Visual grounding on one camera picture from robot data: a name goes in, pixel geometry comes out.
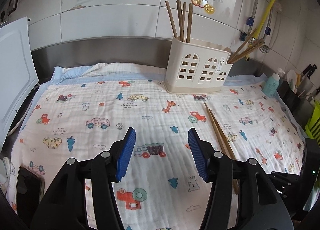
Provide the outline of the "brown wooden chopstick eight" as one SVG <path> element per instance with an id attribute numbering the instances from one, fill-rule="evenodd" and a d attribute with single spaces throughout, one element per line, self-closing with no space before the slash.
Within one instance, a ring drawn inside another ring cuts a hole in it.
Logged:
<path id="1" fill-rule="evenodd" d="M 212 123 L 212 127 L 213 127 L 213 130 L 214 130 L 215 134 L 216 134 L 217 141 L 219 142 L 219 146 L 220 146 L 220 148 L 221 148 L 222 153 L 224 153 L 226 156 L 228 156 L 229 158 L 231 158 L 231 155 L 228 153 L 228 150 L 227 150 L 226 146 L 224 145 L 224 142 L 223 142 L 223 140 L 222 140 L 222 138 L 221 138 L 221 136 L 220 136 L 220 133 L 219 133 L 219 131 L 218 131 L 218 129 L 217 129 L 217 126 L 215 125 L 215 122 L 214 122 L 214 120 L 213 120 L 213 118 L 212 118 L 212 116 L 211 116 L 211 114 L 210 114 L 208 105 L 207 105 L 206 103 L 204 103 L 204 105 L 205 105 L 205 107 L 206 107 L 206 111 L 207 111 L 208 116 L 209 116 L 209 118 L 210 118 L 210 121 L 211 121 L 211 123 Z"/>

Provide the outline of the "brown wooden chopstick seven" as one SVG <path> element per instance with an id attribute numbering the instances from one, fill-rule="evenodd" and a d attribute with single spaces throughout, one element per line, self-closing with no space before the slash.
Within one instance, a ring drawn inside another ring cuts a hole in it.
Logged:
<path id="1" fill-rule="evenodd" d="M 234 64 L 234 63 L 238 62 L 239 60 L 243 59 L 244 57 L 246 57 L 250 53 L 258 50 L 259 48 L 261 48 L 263 45 L 264 45 L 264 43 L 261 42 L 261 43 L 258 43 L 257 45 L 254 45 L 253 47 L 248 48 L 247 50 L 245 50 L 241 54 L 239 54 L 236 57 L 232 58 L 230 61 L 228 61 L 228 63 L 229 64 Z"/>

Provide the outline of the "brown wooden chopstick five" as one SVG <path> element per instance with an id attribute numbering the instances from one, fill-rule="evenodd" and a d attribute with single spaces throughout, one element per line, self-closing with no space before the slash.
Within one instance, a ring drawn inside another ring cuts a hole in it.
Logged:
<path id="1" fill-rule="evenodd" d="M 228 64 L 231 64 L 233 59 L 237 56 L 237 54 L 240 52 L 240 50 L 242 50 L 242 48 L 248 43 L 248 41 L 252 38 L 252 36 L 254 35 L 254 33 L 256 32 L 256 28 L 247 36 L 247 38 L 245 39 L 245 41 L 240 45 L 240 47 L 233 53 L 231 54 L 229 60 L 227 61 Z"/>

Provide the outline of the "brown wooden chopstick four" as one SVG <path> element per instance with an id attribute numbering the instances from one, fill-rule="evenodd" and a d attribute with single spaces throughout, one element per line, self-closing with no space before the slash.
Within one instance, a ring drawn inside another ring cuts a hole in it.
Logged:
<path id="1" fill-rule="evenodd" d="M 186 43 L 189 43 L 189 42 L 190 42 L 192 21 L 193 21 L 193 4 L 190 3 L 190 4 L 189 4 L 189 9 L 188 9 L 188 22 L 187 22 L 187 38 L 186 38 Z"/>

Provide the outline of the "brown wooden chopstick one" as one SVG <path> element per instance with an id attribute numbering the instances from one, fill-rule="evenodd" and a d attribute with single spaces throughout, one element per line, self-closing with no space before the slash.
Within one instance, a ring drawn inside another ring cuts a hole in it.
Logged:
<path id="1" fill-rule="evenodd" d="M 174 19 L 173 19 L 170 3 L 169 3 L 168 0 L 165 1 L 165 5 L 166 5 L 166 8 L 167 8 L 167 12 L 168 12 L 168 16 L 169 16 L 169 20 L 170 20 L 173 36 L 174 36 L 174 38 L 178 38 L 178 35 L 177 35 L 177 32 L 176 32 L 175 22 L 174 22 Z"/>

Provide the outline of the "brown wooden chopstick three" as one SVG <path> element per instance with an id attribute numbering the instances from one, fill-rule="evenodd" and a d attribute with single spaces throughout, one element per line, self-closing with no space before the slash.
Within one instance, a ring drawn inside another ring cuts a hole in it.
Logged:
<path id="1" fill-rule="evenodd" d="M 186 13 L 186 2 L 183 2 L 182 6 L 182 41 L 185 41 L 185 35 L 184 35 L 184 23 L 185 23 L 185 13 Z"/>

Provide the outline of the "brown wooden chopstick two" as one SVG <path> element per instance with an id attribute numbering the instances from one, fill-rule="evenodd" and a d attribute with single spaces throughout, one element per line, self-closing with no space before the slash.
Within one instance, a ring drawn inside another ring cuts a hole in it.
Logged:
<path id="1" fill-rule="evenodd" d="M 180 29 L 180 41 L 184 42 L 184 22 L 183 22 L 184 19 L 183 19 L 183 10 L 182 10 L 181 1 L 177 0 L 176 5 L 177 5 L 178 23 L 179 23 L 179 29 Z"/>

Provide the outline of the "brown wooden chopstick nine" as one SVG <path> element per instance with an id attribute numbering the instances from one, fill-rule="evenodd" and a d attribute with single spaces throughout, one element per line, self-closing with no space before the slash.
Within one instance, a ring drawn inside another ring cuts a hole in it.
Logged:
<path id="1" fill-rule="evenodd" d="M 224 142 L 224 145 L 226 146 L 226 148 L 228 150 L 228 153 L 231 155 L 232 159 L 236 160 L 236 157 L 235 157 L 235 155 L 234 155 L 234 153 L 232 151 L 232 148 L 231 148 L 231 146 L 229 144 L 228 138 L 226 137 L 226 135 L 224 134 L 223 130 L 221 129 L 217 119 L 214 117 L 212 110 L 209 109 L 209 111 L 210 111 L 210 114 L 211 114 L 211 116 L 212 116 L 212 118 L 213 118 L 213 120 L 215 122 L 215 125 L 217 126 L 217 129 L 218 129 L 218 131 L 220 133 L 220 136 L 221 136 L 221 138 L 222 138 L 222 140 Z"/>

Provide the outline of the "black kitchen knife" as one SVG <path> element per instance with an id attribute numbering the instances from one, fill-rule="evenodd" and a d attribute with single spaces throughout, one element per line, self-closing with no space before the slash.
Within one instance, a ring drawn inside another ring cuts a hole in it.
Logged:
<path id="1" fill-rule="evenodd" d="M 315 72 L 315 70 L 317 69 L 317 65 L 314 64 L 309 64 L 306 69 L 304 69 L 304 71 L 302 72 L 302 78 L 307 77 L 308 79 L 312 76 L 312 74 Z"/>

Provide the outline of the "printed white cotton cloth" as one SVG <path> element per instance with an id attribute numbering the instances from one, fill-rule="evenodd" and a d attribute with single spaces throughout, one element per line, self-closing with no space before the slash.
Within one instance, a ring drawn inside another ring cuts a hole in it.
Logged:
<path id="1" fill-rule="evenodd" d="M 266 173 L 299 174 L 304 137 L 279 97 L 262 92 L 266 77 L 228 77 L 214 94 L 170 94 L 164 81 L 42 84 L 12 147 L 7 200 L 16 205 L 21 166 L 48 187 L 69 158 L 87 160 L 136 131 L 125 177 L 114 184 L 126 229 L 198 229 L 207 206 L 205 183 L 188 146 L 188 130 L 219 150 L 204 103 L 237 160 L 255 158 Z"/>

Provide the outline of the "green plastic dish rack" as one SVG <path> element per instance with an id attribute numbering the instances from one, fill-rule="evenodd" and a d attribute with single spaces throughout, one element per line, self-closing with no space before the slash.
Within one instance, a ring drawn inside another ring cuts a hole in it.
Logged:
<path id="1" fill-rule="evenodd" d="M 306 134 L 317 141 L 320 141 L 320 105 L 319 101 L 315 101 L 315 108 L 311 118 L 308 120 L 305 126 Z"/>

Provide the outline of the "black utensil container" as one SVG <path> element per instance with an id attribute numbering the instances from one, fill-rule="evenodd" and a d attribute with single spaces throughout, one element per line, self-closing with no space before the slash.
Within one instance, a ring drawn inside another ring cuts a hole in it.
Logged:
<path id="1" fill-rule="evenodd" d="M 290 88 L 287 81 L 280 79 L 277 92 L 293 117 L 300 126 L 305 126 L 313 114 L 313 106 L 306 100 L 300 99 Z"/>

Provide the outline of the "black smartphone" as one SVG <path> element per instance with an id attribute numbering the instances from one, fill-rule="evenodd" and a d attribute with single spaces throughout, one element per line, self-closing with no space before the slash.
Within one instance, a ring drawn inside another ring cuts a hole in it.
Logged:
<path id="1" fill-rule="evenodd" d="M 44 181 L 30 170 L 20 167 L 17 178 L 17 215 L 23 219 L 32 218 L 43 197 Z"/>

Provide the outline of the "teal soap pump bottle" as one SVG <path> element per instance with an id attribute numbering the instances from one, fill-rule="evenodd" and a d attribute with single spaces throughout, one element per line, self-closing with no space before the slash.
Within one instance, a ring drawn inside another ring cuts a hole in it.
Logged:
<path id="1" fill-rule="evenodd" d="M 268 78 L 266 84 L 263 87 L 264 95 L 269 98 L 274 96 L 274 93 L 279 86 L 280 78 L 283 74 L 285 74 L 285 72 L 281 68 L 277 68 L 277 71 Z"/>

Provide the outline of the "chrome angle valve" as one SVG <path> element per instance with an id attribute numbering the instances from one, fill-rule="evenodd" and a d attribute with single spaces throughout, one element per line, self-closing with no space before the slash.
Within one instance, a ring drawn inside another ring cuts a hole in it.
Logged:
<path id="1" fill-rule="evenodd" d="M 269 53 L 270 48 L 268 45 L 263 45 L 262 47 L 259 48 L 259 50 L 265 54 Z"/>

